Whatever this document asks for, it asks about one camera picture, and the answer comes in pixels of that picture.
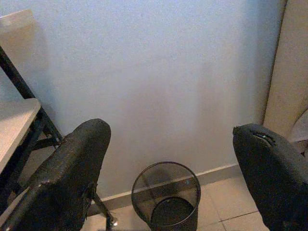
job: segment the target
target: desk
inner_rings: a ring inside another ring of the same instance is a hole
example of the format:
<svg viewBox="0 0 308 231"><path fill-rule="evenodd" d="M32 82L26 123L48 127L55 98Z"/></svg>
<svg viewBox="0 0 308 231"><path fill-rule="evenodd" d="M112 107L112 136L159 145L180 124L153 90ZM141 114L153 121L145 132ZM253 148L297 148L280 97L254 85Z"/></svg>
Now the desk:
<svg viewBox="0 0 308 231"><path fill-rule="evenodd" d="M40 109L37 99L0 102L0 173Z"/></svg>

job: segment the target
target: floor tile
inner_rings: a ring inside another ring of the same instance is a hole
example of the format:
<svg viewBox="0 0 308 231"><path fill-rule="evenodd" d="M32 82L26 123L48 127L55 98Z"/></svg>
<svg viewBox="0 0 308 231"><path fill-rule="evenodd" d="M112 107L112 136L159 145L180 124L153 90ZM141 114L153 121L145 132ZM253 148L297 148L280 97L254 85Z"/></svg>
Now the floor tile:
<svg viewBox="0 0 308 231"><path fill-rule="evenodd" d="M225 231L221 222L198 228L197 231Z"/></svg>
<svg viewBox="0 0 308 231"><path fill-rule="evenodd" d="M113 230L119 231L149 231L150 228L136 214L132 205L118 208L112 211L112 215L118 219L118 225ZM98 214L89 217L84 223L81 231L103 231L106 219Z"/></svg>
<svg viewBox="0 0 308 231"><path fill-rule="evenodd" d="M223 221L226 231L269 231L259 212Z"/></svg>
<svg viewBox="0 0 308 231"><path fill-rule="evenodd" d="M229 178L205 186L221 220L256 212L243 177Z"/></svg>
<svg viewBox="0 0 308 231"><path fill-rule="evenodd" d="M211 197L205 190L205 186L201 187L201 199L198 208L198 228L202 228L209 224L219 222L219 216L211 200Z"/></svg>

